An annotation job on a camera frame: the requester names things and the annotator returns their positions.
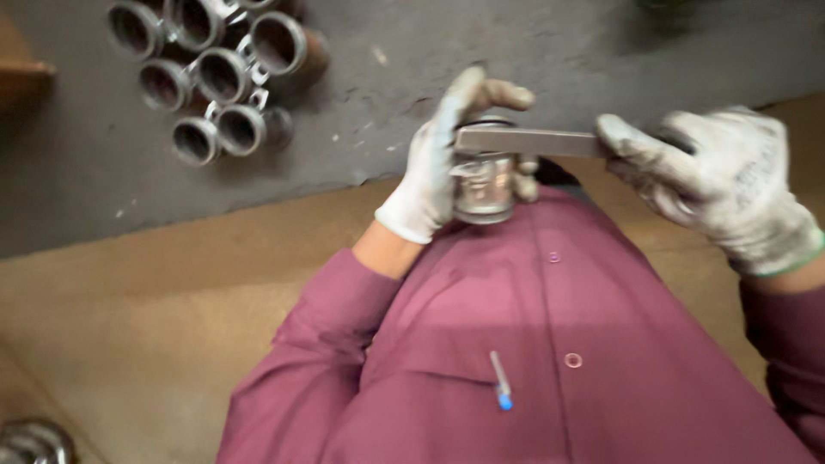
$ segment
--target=metal pipe fitting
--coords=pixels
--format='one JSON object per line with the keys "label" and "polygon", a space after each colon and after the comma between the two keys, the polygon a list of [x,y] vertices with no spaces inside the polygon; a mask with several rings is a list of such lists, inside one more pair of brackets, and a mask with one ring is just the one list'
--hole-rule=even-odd
{"label": "metal pipe fitting", "polygon": [[205,166],[220,156],[218,130],[203,117],[185,117],[172,129],[172,147],[184,163]]}
{"label": "metal pipe fitting", "polygon": [[14,420],[0,429],[2,464],[72,464],[74,458],[71,437],[49,420]]}
{"label": "metal pipe fitting", "polygon": [[114,2],[106,14],[106,24],[111,43],[135,61],[158,56],[166,44],[161,17],[143,3]]}
{"label": "metal pipe fitting", "polygon": [[238,3],[253,15],[282,12],[291,17],[300,17],[304,11],[303,0],[238,0]]}
{"label": "metal pipe fitting", "polygon": [[[468,125],[513,127],[515,124],[499,116],[484,116]],[[515,200],[512,180],[513,153],[455,153],[455,166],[450,175],[456,177],[455,218],[476,225],[490,225],[510,219]]]}
{"label": "metal pipe fitting", "polygon": [[178,111],[195,99],[192,65],[183,67],[169,59],[150,59],[140,67],[138,82],[144,102],[153,110]]}
{"label": "metal pipe fitting", "polygon": [[247,13],[224,0],[165,0],[163,18],[170,39],[195,53],[221,45],[234,48],[249,31]]}
{"label": "metal pipe fitting", "polygon": [[232,50],[213,48],[203,52],[194,73],[204,96],[221,105],[241,102],[252,93],[248,63]]}
{"label": "metal pipe fitting", "polygon": [[252,79],[272,91],[306,89],[327,70],[329,53],[323,36],[284,13],[260,15],[249,35]]}
{"label": "metal pipe fitting", "polygon": [[[258,102],[253,95],[251,102]],[[292,140],[292,118],[280,107],[225,107],[215,119],[218,138],[227,154],[249,156],[262,147],[281,149]]]}

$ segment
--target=metal bar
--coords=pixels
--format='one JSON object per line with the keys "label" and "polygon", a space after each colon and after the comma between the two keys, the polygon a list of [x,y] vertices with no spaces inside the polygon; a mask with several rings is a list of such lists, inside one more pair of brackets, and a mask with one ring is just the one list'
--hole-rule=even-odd
{"label": "metal bar", "polygon": [[469,126],[458,130],[455,151],[507,152],[540,156],[608,158],[608,149],[594,134],[518,127]]}

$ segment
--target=sleeve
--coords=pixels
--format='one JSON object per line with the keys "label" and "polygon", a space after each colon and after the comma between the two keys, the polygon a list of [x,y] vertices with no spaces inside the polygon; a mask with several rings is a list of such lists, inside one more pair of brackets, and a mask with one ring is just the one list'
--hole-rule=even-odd
{"label": "sleeve", "polygon": [[349,249],[333,256],[233,392],[218,464],[316,462],[358,392],[364,348],[399,287]]}
{"label": "sleeve", "polygon": [[764,295],[740,286],[747,338],[768,361],[777,412],[825,463],[825,286]]}

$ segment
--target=pen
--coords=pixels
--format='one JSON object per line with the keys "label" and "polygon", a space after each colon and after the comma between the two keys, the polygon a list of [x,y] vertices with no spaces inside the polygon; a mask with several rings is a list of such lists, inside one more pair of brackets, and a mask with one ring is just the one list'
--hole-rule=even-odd
{"label": "pen", "polygon": [[493,362],[493,370],[496,372],[498,383],[496,384],[496,397],[498,398],[498,407],[502,410],[509,411],[513,407],[510,399],[512,391],[510,390],[510,383],[507,381],[507,376],[504,375],[504,367],[502,361],[498,358],[498,351],[490,352],[490,361]]}

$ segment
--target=gloved hand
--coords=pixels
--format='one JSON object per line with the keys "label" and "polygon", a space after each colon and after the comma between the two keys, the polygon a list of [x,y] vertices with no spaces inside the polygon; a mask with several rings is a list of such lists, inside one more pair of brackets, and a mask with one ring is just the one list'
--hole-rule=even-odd
{"label": "gloved hand", "polygon": [[404,179],[375,219],[403,239],[430,243],[453,217],[455,129],[491,107],[525,111],[534,100],[526,88],[487,79],[479,66],[465,70],[447,89],[432,120],[412,138]]}
{"label": "gloved hand", "polygon": [[706,116],[673,112],[663,140],[602,115],[607,170],[659,215],[707,235],[742,274],[770,276],[816,257],[823,233],[788,191],[785,126],[746,108]]}

